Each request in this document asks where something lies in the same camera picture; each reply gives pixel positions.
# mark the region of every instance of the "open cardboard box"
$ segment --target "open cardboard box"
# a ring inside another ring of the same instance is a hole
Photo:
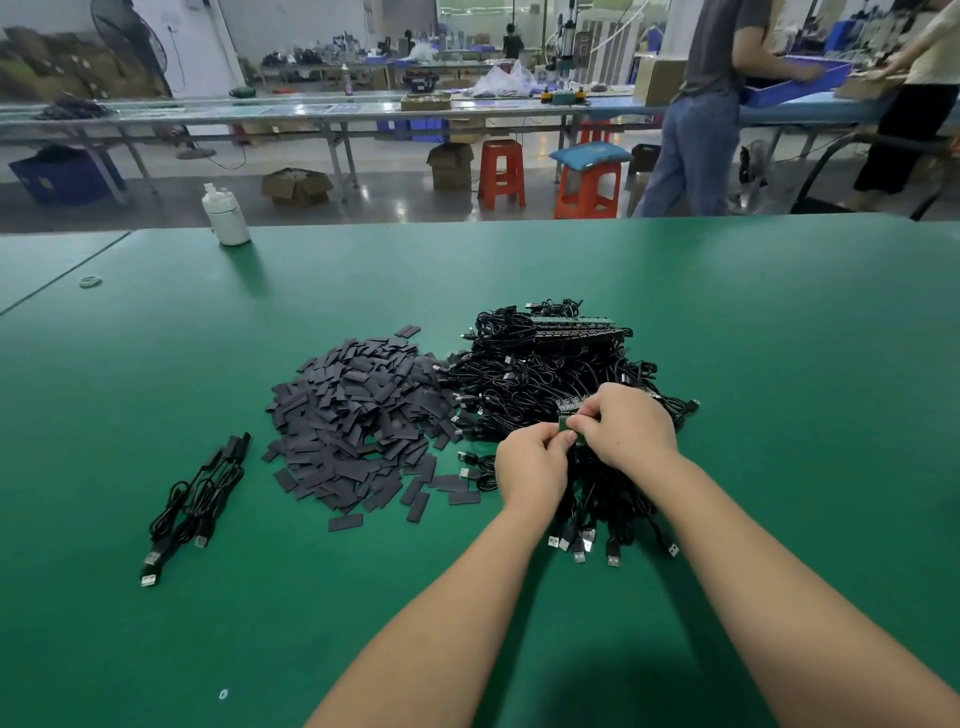
[[[333,189],[333,182],[323,172],[311,169],[287,167],[278,172],[264,175],[260,192],[269,197],[276,205],[310,207],[325,203],[327,192]]]
[[[907,74],[898,73],[882,81],[868,81],[866,73],[851,73],[833,95],[840,99],[870,101],[893,93],[906,82]]]

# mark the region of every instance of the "hand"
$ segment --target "hand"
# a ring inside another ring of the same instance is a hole
[[[648,394],[622,384],[601,384],[567,426],[612,468],[628,471],[677,451],[677,433],[666,410]]]
[[[577,433],[557,423],[511,432],[496,448],[496,482],[504,509],[526,511],[544,520],[557,510],[566,490],[566,451]]]
[[[827,70],[820,63],[795,63],[793,66],[793,78],[801,83],[816,81],[823,76]]]

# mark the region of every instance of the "blue jeans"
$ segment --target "blue jeans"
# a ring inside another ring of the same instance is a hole
[[[738,93],[710,91],[677,99],[663,119],[660,158],[634,217],[665,217],[684,193],[694,215],[726,214],[739,143]]]

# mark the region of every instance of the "blue plastic tray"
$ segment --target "blue plastic tray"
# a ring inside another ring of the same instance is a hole
[[[830,91],[842,84],[853,69],[853,64],[848,61],[828,61],[808,56],[787,56],[787,59],[795,63],[819,63],[827,68],[827,72],[816,81],[806,84],[799,81],[784,81],[764,88],[747,85],[743,89],[740,103],[752,109],[767,109],[784,101],[809,96],[811,93]]]

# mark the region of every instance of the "pile of cables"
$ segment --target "pile of cables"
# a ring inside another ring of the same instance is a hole
[[[539,422],[565,422],[604,382],[636,387],[669,413],[676,429],[697,410],[696,400],[660,393],[654,383],[657,365],[627,358],[624,340],[633,336],[606,318],[580,316],[583,302],[528,303],[485,311],[464,334],[470,352],[449,359],[448,377],[456,387],[460,411],[454,418],[474,440],[499,442],[516,429]],[[492,457],[485,463],[484,487],[495,488]],[[483,458],[462,453],[480,468]],[[656,506],[626,477],[584,444],[569,453],[569,482],[557,510],[548,543],[586,561],[596,538],[596,524],[608,525],[608,564],[619,566],[620,546],[634,542],[635,525],[646,521],[660,548],[676,556],[679,549],[655,522]]]
[[[189,482],[174,483],[163,511],[150,524],[152,546],[143,560],[140,586],[153,587],[163,566],[183,544],[193,542],[205,548],[213,538],[217,519],[227,500],[244,475],[243,461],[250,447],[250,433],[231,435],[227,444],[217,448]]]
[[[111,109],[90,99],[81,99],[64,93],[48,107],[44,107],[34,119],[38,121],[70,121],[73,119],[100,119],[110,116]]]

